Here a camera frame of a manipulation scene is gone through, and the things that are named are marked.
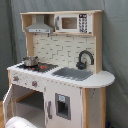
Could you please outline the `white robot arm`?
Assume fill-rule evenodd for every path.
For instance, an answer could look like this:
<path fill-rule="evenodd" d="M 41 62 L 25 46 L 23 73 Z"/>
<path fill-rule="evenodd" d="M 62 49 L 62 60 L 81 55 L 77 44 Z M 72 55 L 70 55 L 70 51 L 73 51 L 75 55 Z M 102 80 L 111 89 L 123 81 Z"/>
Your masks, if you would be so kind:
<path fill-rule="evenodd" d="M 5 128 L 32 128 L 33 124 L 22 117 L 12 117 L 5 124 Z"/>

